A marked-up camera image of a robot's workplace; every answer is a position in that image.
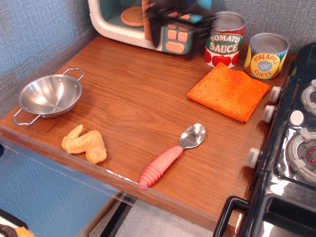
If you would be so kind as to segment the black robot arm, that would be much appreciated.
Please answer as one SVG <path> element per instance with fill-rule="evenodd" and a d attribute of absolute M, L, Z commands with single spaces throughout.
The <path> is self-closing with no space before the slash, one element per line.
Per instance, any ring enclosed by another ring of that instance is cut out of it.
<path fill-rule="evenodd" d="M 163 27 L 175 25 L 193 33 L 191 48 L 187 53 L 190 59 L 203 51 L 206 40 L 214 29 L 213 22 L 217 11 L 207 9 L 196 0 L 150 0 L 145 10 L 149 20 L 152 43 L 158 48 Z"/>

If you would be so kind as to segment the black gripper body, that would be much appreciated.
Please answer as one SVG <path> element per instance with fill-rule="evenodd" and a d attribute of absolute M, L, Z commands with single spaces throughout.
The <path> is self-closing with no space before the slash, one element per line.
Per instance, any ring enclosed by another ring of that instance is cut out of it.
<path fill-rule="evenodd" d="M 164 26 L 176 23 L 187 28 L 189 25 L 213 26 L 217 18 L 217 11 L 206 9 L 196 0 L 151 0 L 149 4 L 146 16 L 160 16 L 164 20 Z M 187 14 L 201 16 L 201 19 L 195 23 L 187 22 L 182 19 Z"/>

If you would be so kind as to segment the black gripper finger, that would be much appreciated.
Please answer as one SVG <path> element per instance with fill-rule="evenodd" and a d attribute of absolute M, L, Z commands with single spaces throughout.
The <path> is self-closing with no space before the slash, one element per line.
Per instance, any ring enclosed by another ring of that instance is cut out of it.
<path fill-rule="evenodd" d="M 148 15 L 152 42 L 155 48 L 160 44 L 161 28 L 164 26 L 164 20 L 160 16 Z"/>
<path fill-rule="evenodd" d="M 212 25 L 210 26 L 198 26 L 189 25 L 189 30 L 193 32 L 192 45 L 190 52 L 188 53 L 188 58 L 190 60 L 194 59 L 196 54 L 200 53 L 205 47 L 206 40 L 210 37 L 212 31 Z"/>

